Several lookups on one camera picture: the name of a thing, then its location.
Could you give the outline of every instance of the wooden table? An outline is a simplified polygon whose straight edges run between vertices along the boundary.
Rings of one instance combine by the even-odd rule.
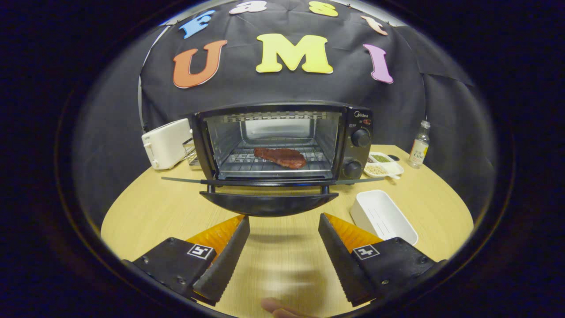
[[[408,166],[408,154],[394,145],[373,145],[371,151],[399,157],[405,172],[398,180],[332,186],[339,197],[317,209],[287,217],[250,217],[251,233],[232,279],[216,307],[237,317],[270,317],[259,300],[276,297],[320,317],[351,311],[318,234],[320,214],[352,222],[349,211],[362,191],[383,190],[410,221],[419,240],[416,248],[435,261],[452,256],[469,236],[469,210],[451,187],[426,166]],[[198,192],[203,184],[162,180],[161,177],[202,179],[186,162],[168,171],[147,169],[118,197],[102,224],[102,239],[120,259],[135,260],[168,237],[187,239],[236,216],[207,201]],[[253,188],[222,187],[239,194]],[[273,193],[307,191],[268,188]]]

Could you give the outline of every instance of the letter m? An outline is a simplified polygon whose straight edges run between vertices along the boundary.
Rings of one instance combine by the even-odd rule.
[[[325,37],[305,35],[296,46],[277,33],[260,35],[257,40],[263,42],[263,60],[256,68],[259,73],[279,72],[283,69],[277,62],[277,54],[291,71],[296,70],[306,56],[306,63],[302,65],[306,72],[333,73],[333,67],[328,64],[325,55],[325,43],[328,42]]]

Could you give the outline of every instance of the white toaster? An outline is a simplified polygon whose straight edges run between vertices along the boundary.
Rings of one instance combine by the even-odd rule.
[[[155,128],[141,136],[153,169],[165,170],[175,166],[186,153],[183,143],[192,138],[188,119],[180,119]]]

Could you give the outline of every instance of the oven knob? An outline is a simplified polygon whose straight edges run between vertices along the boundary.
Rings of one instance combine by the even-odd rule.
[[[363,166],[359,161],[350,161],[344,167],[344,174],[351,179],[358,179],[363,172]]]
[[[371,144],[371,137],[368,131],[359,129],[351,135],[351,142],[357,147],[365,147]]]

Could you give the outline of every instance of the metal rack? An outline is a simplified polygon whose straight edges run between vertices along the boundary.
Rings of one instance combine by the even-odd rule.
[[[306,166],[291,169],[253,155],[254,148],[294,149],[304,156]],[[331,178],[332,165],[312,138],[243,140],[220,166],[220,179],[229,177],[323,177]]]
[[[192,138],[182,143],[184,152],[186,153],[185,159],[191,170],[202,170],[200,162],[198,161],[198,156],[196,155],[196,148],[194,147],[194,144],[190,143],[191,141]]]

